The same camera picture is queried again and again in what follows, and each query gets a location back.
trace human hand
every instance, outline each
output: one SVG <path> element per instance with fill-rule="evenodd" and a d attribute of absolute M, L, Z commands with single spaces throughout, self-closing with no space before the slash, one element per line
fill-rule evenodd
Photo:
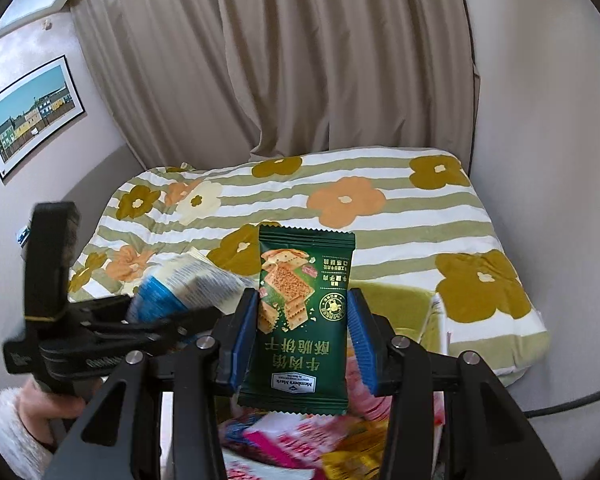
<path fill-rule="evenodd" d="M 18 416 L 33 438 L 52 445 L 54 437 L 49 421 L 54 418 L 78 418 L 85 405 L 81 397 L 45 393 L 33 378 L 29 378 L 20 390 Z"/>

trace striped bedspread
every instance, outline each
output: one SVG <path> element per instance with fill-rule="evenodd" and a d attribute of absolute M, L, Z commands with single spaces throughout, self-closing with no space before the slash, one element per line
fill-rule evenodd
<path fill-rule="evenodd" d="M 110 199 L 74 265 L 70 297 L 132 294 L 151 266 L 190 248 L 223 269 L 257 274 L 261 222 L 355 232 L 352 279 L 439 292 L 449 353 L 475 349 L 509 380 L 548 347 L 460 163 L 432 149 L 353 148 L 220 170 L 145 171 Z"/>

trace picture frame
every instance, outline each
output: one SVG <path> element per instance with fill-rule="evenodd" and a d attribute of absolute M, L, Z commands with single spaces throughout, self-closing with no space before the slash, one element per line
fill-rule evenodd
<path fill-rule="evenodd" d="M 57 57 L 0 92 L 0 179 L 84 113 L 66 61 Z"/>

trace green snack package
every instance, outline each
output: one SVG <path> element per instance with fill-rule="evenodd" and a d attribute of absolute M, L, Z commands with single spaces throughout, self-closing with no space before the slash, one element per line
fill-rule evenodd
<path fill-rule="evenodd" d="M 315 415 L 347 411 L 347 283 L 353 233 L 260 226 L 260 305 L 238 403 Z"/>

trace gray wall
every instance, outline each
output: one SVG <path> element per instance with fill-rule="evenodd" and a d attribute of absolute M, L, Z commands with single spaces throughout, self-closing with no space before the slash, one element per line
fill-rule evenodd
<path fill-rule="evenodd" d="M 0 90 L 57 56 L 67 56 L 86 113 L 56 133 L 0 181 L 0 345 L 22 321 L 23 260 L 16 232 L 36 202 L 74 200 L 82 214 L 78 243 L 84 244 L 112 192 L 140 173 L 87 70 L 71 15 L 50 17 L 51 30 L 33 22 L 0 38 Z M 21 384 L 8 376 L 0 350 L 0 389 Z"/>
<path fill-rule="evenodd" d="M 600 389 L 600 15 L 589 0 L 467 0 L 482 76 L 472 181 L 552 332 L 525 409 Z M 600 403 L 536 430 L 565 480 L 600 455 Z"/>

